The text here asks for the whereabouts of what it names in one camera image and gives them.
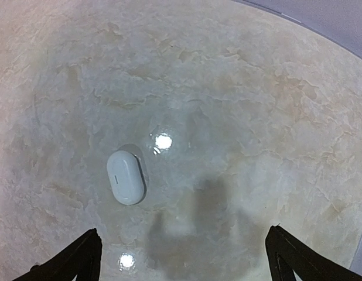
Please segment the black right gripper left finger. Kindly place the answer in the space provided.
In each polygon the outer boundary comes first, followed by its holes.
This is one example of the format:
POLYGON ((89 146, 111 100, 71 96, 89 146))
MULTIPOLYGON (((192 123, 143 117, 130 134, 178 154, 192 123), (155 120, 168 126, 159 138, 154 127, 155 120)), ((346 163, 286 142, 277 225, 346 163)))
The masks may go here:
POLYGON ((29 280, 93 280, 98 281, 101 270, 102 240, 95 228, 86 231, 56 256, 17 277, 29 280))

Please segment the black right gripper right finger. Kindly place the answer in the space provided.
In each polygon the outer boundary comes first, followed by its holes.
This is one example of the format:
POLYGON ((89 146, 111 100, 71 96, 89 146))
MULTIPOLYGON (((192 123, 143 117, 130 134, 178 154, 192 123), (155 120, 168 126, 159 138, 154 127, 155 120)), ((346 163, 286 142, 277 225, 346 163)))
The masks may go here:
POLYGON ((306 246, 288 231, 271 226, 265 238, 272 280, 362 280, 354 273, 306 246))

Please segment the white oval charging case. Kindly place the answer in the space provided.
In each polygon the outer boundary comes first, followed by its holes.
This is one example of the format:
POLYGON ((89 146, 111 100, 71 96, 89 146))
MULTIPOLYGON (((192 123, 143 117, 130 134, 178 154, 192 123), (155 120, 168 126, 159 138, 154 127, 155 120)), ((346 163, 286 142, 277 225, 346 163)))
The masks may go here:
POLYGON ((137 158, 118 150, 107 160, 107 173, 114 198, 123 205, 138 204, 145 195, 145 183, 137 158))

